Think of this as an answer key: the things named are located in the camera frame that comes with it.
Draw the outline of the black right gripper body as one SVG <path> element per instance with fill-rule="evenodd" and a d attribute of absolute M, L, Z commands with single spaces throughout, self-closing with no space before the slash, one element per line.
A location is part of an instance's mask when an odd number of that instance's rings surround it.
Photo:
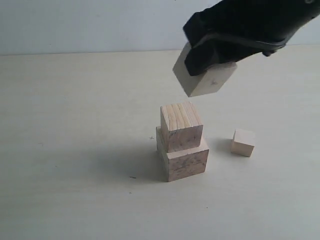
<path fill-rule="evenodd" d="M 207 55 L 272 55 L 318 17 L 318 0 L 222 0 L 208 9 Z"/>

